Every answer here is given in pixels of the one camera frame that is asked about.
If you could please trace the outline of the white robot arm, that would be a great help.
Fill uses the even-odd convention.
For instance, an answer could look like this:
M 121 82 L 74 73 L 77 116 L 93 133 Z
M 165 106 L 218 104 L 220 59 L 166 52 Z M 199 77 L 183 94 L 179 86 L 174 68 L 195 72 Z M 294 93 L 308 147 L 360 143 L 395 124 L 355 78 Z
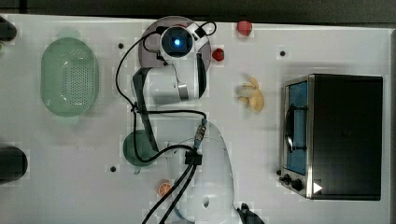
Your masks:
M 192 224 L 241 224 L 233 204 L 233 171 L 218 128 L 193 108 L 205 93 L 209 33 L 195 23 L 156 21 L 139 40 L 140 67 L 132 78 L 134 157 L 165 157 L 171 188 L 161 196 Z

